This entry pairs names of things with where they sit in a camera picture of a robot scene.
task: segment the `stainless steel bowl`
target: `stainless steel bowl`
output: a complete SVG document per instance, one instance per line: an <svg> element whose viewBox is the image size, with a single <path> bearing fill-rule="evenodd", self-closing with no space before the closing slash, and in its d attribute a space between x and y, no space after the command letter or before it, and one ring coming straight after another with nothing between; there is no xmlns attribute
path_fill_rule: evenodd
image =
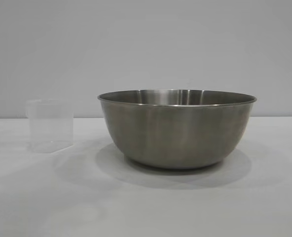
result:
<svg viewBox="0 0 292 237"><path fill-rule="evenodd" d="M130 90L98 98L116 146L134 161L169 169L223 160L240 141L256 101L208 90Z"/></svg>

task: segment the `bowl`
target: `bowl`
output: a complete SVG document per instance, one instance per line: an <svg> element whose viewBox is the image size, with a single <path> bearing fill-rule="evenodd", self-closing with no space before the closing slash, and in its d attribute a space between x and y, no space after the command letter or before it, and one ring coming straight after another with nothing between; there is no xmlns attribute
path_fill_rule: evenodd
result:
<svg viewBox="0 0 292 237"><path fill-rule="evenodd" d="M210 90L129 90L98 97L118 149L136 162L167 169L212 165L239 143L251 95Z"/></svg>

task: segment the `tabletop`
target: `tabletop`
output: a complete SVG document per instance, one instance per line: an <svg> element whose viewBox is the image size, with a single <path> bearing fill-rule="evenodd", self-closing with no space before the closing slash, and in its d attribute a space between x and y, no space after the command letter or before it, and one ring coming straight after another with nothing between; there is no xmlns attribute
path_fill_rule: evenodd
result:
<svg viewBox="0 0 292 237"><path fill-rule="evenodd" d="M34 154L27 119L0 119L0 237L292 237L292 117L250 118L236 150L199 170L150 169L102 118Z"/></svg>

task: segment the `translucent container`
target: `translucent container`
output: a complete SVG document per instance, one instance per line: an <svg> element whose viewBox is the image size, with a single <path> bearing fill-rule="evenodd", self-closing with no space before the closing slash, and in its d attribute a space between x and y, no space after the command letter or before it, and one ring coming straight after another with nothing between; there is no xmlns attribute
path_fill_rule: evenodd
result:
<svg viewBox="0 0 292 237"><path fill-rule="evenodd" d="M73 144L73 110L71 103L58 99L26 102L30 126L30 149L51 153Z"/></svg>

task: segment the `white surface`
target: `white surface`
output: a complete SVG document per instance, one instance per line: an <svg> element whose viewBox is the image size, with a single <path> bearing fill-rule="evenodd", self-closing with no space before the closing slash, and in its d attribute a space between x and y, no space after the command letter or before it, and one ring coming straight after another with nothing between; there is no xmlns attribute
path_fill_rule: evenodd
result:
<svg viewBox="0 0 292 237"><path fill-rule="evenodd" d="M292 116L292 0L0 0L0 118L28 99L125 89L249 93Z"/></svg>
<svg viewBox="0 0 292 237"><path fill-rule="evenodd" d="M59 152L27 141L26 119L0 120L0 237L292 237L292 118L251 118L222 164L187 175L127 163L101 118Z"/></svg>

